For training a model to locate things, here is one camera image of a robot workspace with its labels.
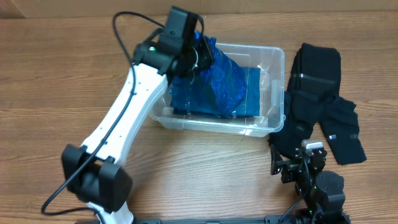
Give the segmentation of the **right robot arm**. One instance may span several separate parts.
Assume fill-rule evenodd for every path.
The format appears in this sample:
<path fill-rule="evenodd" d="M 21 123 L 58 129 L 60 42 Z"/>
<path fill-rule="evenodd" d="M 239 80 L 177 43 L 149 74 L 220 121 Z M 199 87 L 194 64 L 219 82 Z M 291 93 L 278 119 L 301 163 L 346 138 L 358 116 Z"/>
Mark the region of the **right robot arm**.
<path fill-rule="evenodd" d="M 281 175 L 282 183 L 293 182 L 299 199 L 282 215 L 268 215 L 265 223 L 350 223 L 343 212 L 344 178 L 324 170 L 327 152 L 318 140 L 304 140 L 291 160 L 271 149 L 271 174 Z"/>

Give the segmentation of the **blue denim garment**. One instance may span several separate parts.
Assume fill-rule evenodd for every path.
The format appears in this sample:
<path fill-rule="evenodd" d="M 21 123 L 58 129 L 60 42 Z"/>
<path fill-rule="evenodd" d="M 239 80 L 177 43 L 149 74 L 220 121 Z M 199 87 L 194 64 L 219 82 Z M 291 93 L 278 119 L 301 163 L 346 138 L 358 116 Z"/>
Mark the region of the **blue denim garment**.
<path fill-rule="evenodd" d="M 182 80 L 175 79 L 170 87 L 169 94 L 172 96 L 170 106 L 174 109 L 174 114 L 223 119 L 258 116 L 261 70 L 254 67 L 243 67 L 242 70 L 245 74 L 246 86 L 241 95 L 242 100 L 231 112 L 222 114 L 215 102 L 212 89 L 206 87 L 199 77 L 195 77 L 190 85 L 184 85 Z"/>

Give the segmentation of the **blue sparkly garment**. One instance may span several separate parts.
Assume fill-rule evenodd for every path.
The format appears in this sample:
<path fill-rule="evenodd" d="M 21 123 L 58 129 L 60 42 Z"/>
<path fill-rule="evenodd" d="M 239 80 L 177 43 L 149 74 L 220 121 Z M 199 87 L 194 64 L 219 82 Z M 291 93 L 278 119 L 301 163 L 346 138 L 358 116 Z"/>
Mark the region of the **blue sparkly garment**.
<path fill-rule="evenodd" d="M 204 37 L 213 52 L 214 62 L 206 70 L 190 72 L 187 78 L 174 78 L 170 106 L 176 115 L 192 114 L 211 118 L 244 118 L 248 78 L 241 68 L 216 47 L 216 38 Z"/>

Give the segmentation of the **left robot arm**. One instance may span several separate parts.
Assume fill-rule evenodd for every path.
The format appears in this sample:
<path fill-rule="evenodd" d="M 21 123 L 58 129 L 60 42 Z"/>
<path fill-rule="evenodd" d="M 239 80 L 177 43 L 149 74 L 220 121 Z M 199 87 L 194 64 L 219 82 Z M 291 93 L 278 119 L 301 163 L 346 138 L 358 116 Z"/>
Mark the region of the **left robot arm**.
<path fill-rule="evenodd" d="M 211 48 L 197 24 L 198 14 L 170 9 L 133 54 L 126 82 L 99 126 L 81 146 L 67 145 L 62 153 L 65 187 L 86 203 L 96 223 L 133 223 L 127 198 L 132 179 L 123 169 L 132 142 L 155 102 L 175 77 L 188 78 L 213 63 Z"/>

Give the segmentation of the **clear plastic storage bin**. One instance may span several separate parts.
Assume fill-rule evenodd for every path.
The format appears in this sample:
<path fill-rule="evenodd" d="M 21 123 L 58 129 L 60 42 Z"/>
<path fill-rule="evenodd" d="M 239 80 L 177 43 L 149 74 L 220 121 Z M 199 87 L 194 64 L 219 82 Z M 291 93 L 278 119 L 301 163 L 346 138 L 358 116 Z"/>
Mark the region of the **clear plastic storage bin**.
<path fill-rule="evenodd" d="M 161 96 L 149 116 L 168 129 L 191 129 L 213 133 L 238 134 L 263 138 L 278 132 L 284 125 L 284 72 L 285 54 L 278 47 L 217 43 L 240 67 L 247 68 L 246 75 L 258 71 L 259 114 L 250 118 L 209 118 L 194 115 L 176 115 L 170 106 L 171 90 Z"/>

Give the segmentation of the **black garment top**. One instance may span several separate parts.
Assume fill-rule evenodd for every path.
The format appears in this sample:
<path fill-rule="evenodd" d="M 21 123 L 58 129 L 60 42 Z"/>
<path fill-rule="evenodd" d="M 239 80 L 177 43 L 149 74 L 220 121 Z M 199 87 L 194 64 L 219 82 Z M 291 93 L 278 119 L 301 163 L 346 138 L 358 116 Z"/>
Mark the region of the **black garment top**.
<path fill-rule="evenodd" d="M 338 97 L 340 84 L 339 51 L 303 43 L 294 57 L 287 91 L 321 102 Z"/>

